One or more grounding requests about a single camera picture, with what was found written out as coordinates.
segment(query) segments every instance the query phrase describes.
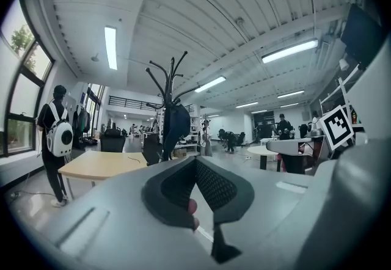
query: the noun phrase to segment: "bottle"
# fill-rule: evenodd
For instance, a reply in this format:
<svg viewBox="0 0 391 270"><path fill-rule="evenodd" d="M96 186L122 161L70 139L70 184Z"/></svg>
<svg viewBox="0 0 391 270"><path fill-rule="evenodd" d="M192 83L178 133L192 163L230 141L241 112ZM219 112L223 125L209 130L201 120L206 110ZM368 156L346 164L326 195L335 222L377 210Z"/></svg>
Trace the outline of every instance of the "bottle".
<svg viewBox="0 0 391 270"><path fill-rule="evenodd" d="M357 114L354 109L352 109L352 124L356 125L357 124Z"/></svg>

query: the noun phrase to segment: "sneaker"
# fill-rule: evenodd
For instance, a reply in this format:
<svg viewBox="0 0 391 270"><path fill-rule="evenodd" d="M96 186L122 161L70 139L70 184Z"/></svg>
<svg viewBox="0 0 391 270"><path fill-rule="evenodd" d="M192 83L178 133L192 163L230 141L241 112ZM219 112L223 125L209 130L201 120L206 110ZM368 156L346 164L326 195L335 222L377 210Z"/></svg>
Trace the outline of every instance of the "sneaker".
<svg viewBox="0 0 391 270"><path fill-rule="evenodd" d="M56 199L52 199L50 201L50 204L53 206L53 207L64 207L66 204L67 204L67 201L66 200L62 200L62 202L59 202L58 200Z"/></svg>

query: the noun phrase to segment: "coat rack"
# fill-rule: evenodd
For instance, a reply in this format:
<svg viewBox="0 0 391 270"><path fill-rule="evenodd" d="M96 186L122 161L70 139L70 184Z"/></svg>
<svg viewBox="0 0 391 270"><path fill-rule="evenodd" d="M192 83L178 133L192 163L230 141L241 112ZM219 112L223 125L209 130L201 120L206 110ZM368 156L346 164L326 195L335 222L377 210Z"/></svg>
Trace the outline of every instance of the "coat rack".
<svg viewBox="0 0 391 270"><path fill-rule="evenodd" d="M177 97L175 97L174 100L172 99L172 86L174 85L174 79L175 79L175 77L183 77L183 75L178 75L178 74L176 74L176 72L177 72L178 66L180 65L180 63L183 60L183 58L187 55L187 53L188 53L187 51L185 51L183 53L181 59L179 60L179 62L175 66L175 68L174 68L175 59L171 58L171 65L170 65L169 74L167 74L165 69L162 66L160 66L159 64L154 63L152 60L149 61L150 64L158 67L160 70L162 70L164 72L164 75L166 76L166 85L165 85L164 90L160 86L159 82L156 80L154 75L152 74L151 69L149 69L149 68L145 69L145 71L152 78L153 82L158 86L158 88L159 88L159 90L161 92L161 95L163 97L163 104L162 104L162 106L155 106L155 105L152 105L150 103L147 103L147 106L151 107L153 109L165 108L165 111L164 111L164 122L163 122L163 141L162 141L162 144L163 144L163 161L169 160L169 153L170 152L166 151L164 149L164 143L166 142L167 135L168 135L168 133L170 131L171 108L173 106L177 105L181 101L180 97L182 95L184 95L186 93L189 93L189 92L192 92L195 89L199 88L199 86L193 87L192 89L186 90L186 91L180 93L179 95L177 95Z"/></svg>

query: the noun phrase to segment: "fluorescent light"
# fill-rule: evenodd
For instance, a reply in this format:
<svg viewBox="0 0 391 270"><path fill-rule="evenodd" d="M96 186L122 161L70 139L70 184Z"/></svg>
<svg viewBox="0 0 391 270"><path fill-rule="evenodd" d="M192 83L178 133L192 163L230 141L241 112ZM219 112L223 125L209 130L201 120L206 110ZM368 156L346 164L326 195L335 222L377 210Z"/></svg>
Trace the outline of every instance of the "fluorescent light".
<svg viewBox="0 0 391 270"><path fill-rule="evenodd" d="M289 105L284 105L284 106L280 106L280 108L283 108L283 107L289 107L289 106L295 106L295 105L298 105L299 103L295 103L295 104L289 104Z"/></svg>
<svg viewBox="0 0 391 270"><path fill-rule="evenodd" d="M104 27L104 39L110 69L117 70L117 52L115 50L115 38L117 30L113 27Z"/></svg>
<svg viewBox="0 0 391 270"><path fill-rule="evenodd" d="M285 94L285 95L280 95L280 96L277 97L277 98L291 97L292 95L301 94L301 93L304 93L304 90L302 90L302 91L297 91L297 92L293 92L293 93L289 93L289 94Z"/></svg>
<svg viewBox="0 0 391 270"><path fill-rule="evenodd" d="M256 104L258 104L257 101L254 103L250 103L250 104L240 105L240 106L237 106L236 108L242 108L242 107L247 107L247 106L256 105Z"/></svg>
<svg viewBox="0 0 391 270"><path fill-rule="evenodd" d="M292 54L296 54L298 52L306 51L307 49L316 48L317 46L318 46L318 40L313 39L311 41L307 41L307 42L304 42L304 43L301 43L298 45L283 48L283 49L280 49L279 51L276 51L274 53L262 56L262 60L266 64L268 62L272 62L276 59L280 59L285 56L289 56Z"/></svg>
<svg viewBox="0 0 391 270"><path fill-rule="evenodd" d="M203 85L202 87L199 87L198 89L195 90L195 92L197 93L200 93L201 91L204 91L206 89L209 89L210 87L213 87L215 86L216 84L219 84L221 82L225 81L225 78L224 77L218 77L217 79L209 82L209 83L206 83L205 85Z"/></svg>
<svg viewBox="0 0 391 270"><path fill-rule="evenodd" d="M265 109L264 111L253 111L253 112L251 112L251 114L258 114L258 113L260 113L260 112L265 112L265 111L268 111L268 110Z"/></svg>

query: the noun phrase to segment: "ceiling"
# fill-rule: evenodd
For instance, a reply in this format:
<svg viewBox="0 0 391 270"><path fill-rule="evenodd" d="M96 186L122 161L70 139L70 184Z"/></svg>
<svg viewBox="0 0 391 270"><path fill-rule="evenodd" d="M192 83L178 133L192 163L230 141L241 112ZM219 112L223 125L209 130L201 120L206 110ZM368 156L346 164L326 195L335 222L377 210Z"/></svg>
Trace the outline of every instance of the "ceiling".
<svg viewBox="0 0 391 270"><path fill-rule="evenodd" d="M305 103L327 85L344 53L338 39L349 4L364 0L53 0L62 39L86 82L157 95L145 72L149 60L169 69L189 54L176 93L222 75L227 80L190 100L230 109ZM118 30L118 70L108 67L104 27ZM261 56L316 37L319 46L264 64ZM91 60L98 54L99 62ZM160 70L151 67L164 85ZM304 89L290 100L277 95Z"/></svg>

